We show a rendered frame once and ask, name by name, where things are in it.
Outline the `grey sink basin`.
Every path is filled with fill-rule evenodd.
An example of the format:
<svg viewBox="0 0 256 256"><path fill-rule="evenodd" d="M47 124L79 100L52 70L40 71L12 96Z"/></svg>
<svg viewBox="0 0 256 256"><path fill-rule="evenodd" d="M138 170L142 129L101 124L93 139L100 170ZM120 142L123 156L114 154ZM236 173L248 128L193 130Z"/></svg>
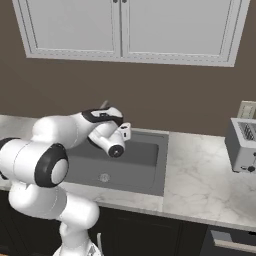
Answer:
<svg viewBox="0 0 256 256"><path fill-rule="evenodd" d="M163 196L168 142L167 132L133 129L125 152L111 158L85 141L67 151L65 182Z"/></svg>

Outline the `black base cupboard door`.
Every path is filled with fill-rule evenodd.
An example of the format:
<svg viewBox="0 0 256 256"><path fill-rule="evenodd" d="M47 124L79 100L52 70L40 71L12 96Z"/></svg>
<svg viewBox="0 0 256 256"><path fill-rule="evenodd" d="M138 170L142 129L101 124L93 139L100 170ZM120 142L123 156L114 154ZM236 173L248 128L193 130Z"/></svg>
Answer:
<svg viewBox="0 0 256 256"><path fill-rule="evenodd" d="M104 256L177 256L180 226L178 220L101 207L89 234L93 242L101 234Z"/></svg>
<svg viewBox="0 0 256 256"><path fill-rule="evenodd" d="M10 206L8 195L8 191L0 190L0 219L17 248L17 256L53 256L61 245L60 222L17 212Z"/></svg>

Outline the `silver toaster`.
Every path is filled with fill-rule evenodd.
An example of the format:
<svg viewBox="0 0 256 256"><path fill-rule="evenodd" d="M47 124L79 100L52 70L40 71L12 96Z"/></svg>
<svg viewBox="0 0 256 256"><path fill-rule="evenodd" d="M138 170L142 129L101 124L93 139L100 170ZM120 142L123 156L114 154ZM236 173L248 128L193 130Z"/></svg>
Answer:
<svg viewBox="0 0 256 256"><path fill-rule="evenodd" d="M256 120L231 118L225 145L232 171L256 174Z"/></svg>

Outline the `black drawer front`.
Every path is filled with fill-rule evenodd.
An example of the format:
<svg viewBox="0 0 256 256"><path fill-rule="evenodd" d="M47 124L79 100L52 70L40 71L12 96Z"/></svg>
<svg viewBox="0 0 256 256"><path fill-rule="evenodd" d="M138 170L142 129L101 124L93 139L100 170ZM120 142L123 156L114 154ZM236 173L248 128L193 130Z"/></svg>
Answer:
<svg viewBox="0 0 256 256"><path fill-rule="evenodd" d="M256 232L209 226L200 256L256 256Z"/></svg>

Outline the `grey wall cupboard door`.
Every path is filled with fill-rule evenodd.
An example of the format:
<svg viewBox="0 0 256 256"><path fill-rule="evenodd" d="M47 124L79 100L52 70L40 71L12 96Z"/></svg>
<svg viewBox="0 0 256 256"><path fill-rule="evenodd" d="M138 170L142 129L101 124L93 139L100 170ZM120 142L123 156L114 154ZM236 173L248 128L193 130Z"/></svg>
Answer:
<svg viewBox="0 0 256 256"><path fill-rule="evenodd" d="M120 2L12 0L28 58L116 61L121 58Z"/></svg>
<svg viewBox="0 0 256 256"><path fill-rule="evenodd" d="M233 67L251 0L121 1L122 57Z"/></svg>

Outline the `beige wall socket plate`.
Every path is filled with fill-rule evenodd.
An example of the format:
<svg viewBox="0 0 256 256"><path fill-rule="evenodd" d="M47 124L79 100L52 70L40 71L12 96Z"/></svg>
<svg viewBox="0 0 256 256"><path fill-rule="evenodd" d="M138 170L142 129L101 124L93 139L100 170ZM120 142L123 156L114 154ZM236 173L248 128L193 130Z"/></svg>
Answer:
<svg viewBox="0 0 256 256"><path fill-rule="evenodd" d="M252 119L254 117L255 112L256 112L255 101L242 101L240 103L237 117L244 118L244 119Z"/></svg>

